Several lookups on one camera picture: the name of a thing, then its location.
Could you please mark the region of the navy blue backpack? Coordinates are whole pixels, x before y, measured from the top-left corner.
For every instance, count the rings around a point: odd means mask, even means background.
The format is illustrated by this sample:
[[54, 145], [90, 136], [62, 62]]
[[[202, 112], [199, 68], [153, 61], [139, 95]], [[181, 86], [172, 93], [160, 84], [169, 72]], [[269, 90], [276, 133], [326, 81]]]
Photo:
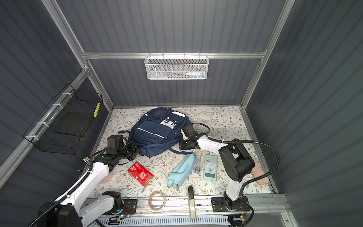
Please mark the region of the navy blue backpack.
[[171, 150], [178, 155], [189, 155], [191, 151], [176, 151], [172, 147], [183, 138], [182, 128], [191, 124], [183, 113], [171, 108], [158, 107], [143, 114], [128, 133], [128, 140], [140, 148], [140, 155], [148, 158]]

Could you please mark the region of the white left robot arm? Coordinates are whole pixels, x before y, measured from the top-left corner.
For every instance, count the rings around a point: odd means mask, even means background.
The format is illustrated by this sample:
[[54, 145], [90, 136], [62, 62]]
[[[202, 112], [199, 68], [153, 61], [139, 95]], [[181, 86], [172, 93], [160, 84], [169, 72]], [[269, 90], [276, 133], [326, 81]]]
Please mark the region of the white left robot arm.
[[119, 192], [107, 191], [98, 199], [83, 207], [91, 191], [120, 163], [132, 161], [140, 152], [140, 146], [122, 135], [107, 139], [107, 147], [84, 158], [88, 169], [77, 182], [53, 202], [44, 203], [30, 226], [38, 227], [87, 227], [105, 213], [132, 214]]

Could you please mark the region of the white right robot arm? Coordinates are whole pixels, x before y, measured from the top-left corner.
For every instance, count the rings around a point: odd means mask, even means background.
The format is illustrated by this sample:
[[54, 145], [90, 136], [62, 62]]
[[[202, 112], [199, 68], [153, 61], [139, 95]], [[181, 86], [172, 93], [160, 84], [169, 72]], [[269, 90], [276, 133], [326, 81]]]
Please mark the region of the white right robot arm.
[[[218, 140], [210, 137], [207, 132], [198, 133], [193, 125], [194, 123], [181, 129], [183, 138], [179, 142], [180, 149], [204, 149], [220, 156], [224, 169], [230, 179], [223, 197], [211, 198], [213, 211], [223, 212], [226, 210], [233, 212], [242, 209], [242, 216], [245, 216], [248, 211], [250, 211], [251, 214], [247, 220], [237, 217], [236, 214], [228, 215], [228, 221], [232, 227], [245, 227], [252, 220], [255, 210], [245, 199], [246, 197], [244, 196], [243, 191], [250, 183], [256, 182], [274, 173], [280, 165], [280, 154], [274, 147], [260, 141], [241, 141], [238, 139], [233, 139], [232, 141]], [[252, 173], [255, 162], [244, 147], [244, 144], [258, 144], [272, 150], [277, 157], [274, 167], [267, 173], [247, 180], [246, 177]]]

